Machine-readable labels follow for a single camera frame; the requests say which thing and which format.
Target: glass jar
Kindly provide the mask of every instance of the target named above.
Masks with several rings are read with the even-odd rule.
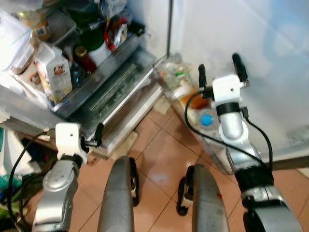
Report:
[[[93,73],[97,69],[96,64],[90,58],[89,53],[85,47],[78,46],[75,49],[75,55],[77,56],[82,66],[85,68],[86,72]]]

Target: jar lid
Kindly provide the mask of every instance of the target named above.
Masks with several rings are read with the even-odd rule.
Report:
[[[87,49],[83,46],[78,46],[76,49],[75,49],[75,54],[78,56],[78,57],[83,57],[87,54]]]

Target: cardboard box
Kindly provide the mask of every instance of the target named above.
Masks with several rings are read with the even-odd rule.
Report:
[[[42,43],[36,56],[41,83],[48,99],[57,105],[72,91],[69,62],[62,50]]]

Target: black cable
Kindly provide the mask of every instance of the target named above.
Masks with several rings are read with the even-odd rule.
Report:
[[[13,168],[12,168],[12,171],[11,171],[11,174],[10,174],[10,179],[9,179],[9,187],[8,187],[8,203],[7,203],[7,207],[8,207],[8,212],[9,212],[9,215],[10,215],[10,218],[12,220],[12,222],[15,224],[16,223],[16,216],[14,215],[13,213],[13,210],[12,210],[12,189],[13,189],[13,177],[14,177],[14,173],[15,173],[15,169],[16,167],[18,166],[21,158],[23,157],[24,153],[26,152],[26,150],[28,149],[28,147],[31,145],[31,143],[36,140],[37,138],[39,138],[41,135],[44,135],[46,134],[47,132],[41,132],[35,136],[33,136],[30,141],[28,142],[28,144],[25,146],[24,150],[20,153],[16,163],[14,164]]]
[[[261,166],[263,166],[263,167],[265,167],[266,169],[268,169],[267,165],[266,165],[263,161],[261,161],[259,158],[257,158],[257,157],[255,157],[255,156],[249,154],[248,152],[246,152],[246,151],[244,151],[244,150],[239,149],[238,147],[235,147],[235,146],[230,145],[230,144],[226,144],[226,143],[223,142],[223,141],[220,141],[220,140],[218,140],[218,139],[215,139],[215,138],[212,138],[212,137],[210,137],[210,136],[208,136],[208,135],[205,135],[205,134],[199,132],[198,130],[196,130],[195,128],[193,128],[193,127],[191,126],[191,124],[190,124],[190,122],[189,122],[189,120],[188,120],[188,108],[189,108],[189,105],[190,105],[191,101],[192,101],[196,96],[198,96],[198,95],[200,95],[200,94],[201,94],[200,92],[197,92],[197,93],[195,93],[194,95],[192,95],[192,96],[190,97],[188,103],[187,103],[186,106],[185,106],[185,110],[184,110],[184,120],[185,120],[185,122],[186,122],[188,128],[189,128],[190,130],[192,130],[194,133],[196,133],[196,134],[198,134],[198,135],[200,135],[200,136],[202,136],[202,137],[205,137],[205,138],[207,138],[207,139],[213,140],[213,141],[215,141],[215,142],[217,142],[217,143],[219,143],[219,144],[228,146],[228,147],[230,147],[230,148],[232,148],[232,149],[234,149],[234,150],[237,150],[237,151],[240,151],[240,152],[246,154],[247,156],[249,156],[249,157],[252,158],[253,160],[257,161]]]
[[[273,161],[273,154],[272,154],[272,146],[271,146],[271,143],[270,143],[270,140],[268,138],[268,136],[266,135],[266,133],[264,131],[262,131],[261,128],[259,128],[257,125],[253,124],[249,119],[248,117],[245,117],[246,121],[251,125],[253,126],[254,128],[256,128],[259,132],[261,132],[261,134],[264,136],[265,140],[266,140],[266,143],[267,143],[267,146],[268,146],[268,152],[269,152],[269,163],[268,163],[268,167],[269,169],[272,171],[272,161]]]

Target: refrigerator drawer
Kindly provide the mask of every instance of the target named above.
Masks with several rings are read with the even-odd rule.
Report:
[[[105,124],[103,145],[96,152],[109,157],[126,139],[162,95],[161,86],[152,74],[141,81],[139,89],[126,104]]]
[[[154,57],[138,48],[127,61],[75,111],[69,119],[82,125],[86,140],[98,123],[105,126],[134,96],[152,73]]]

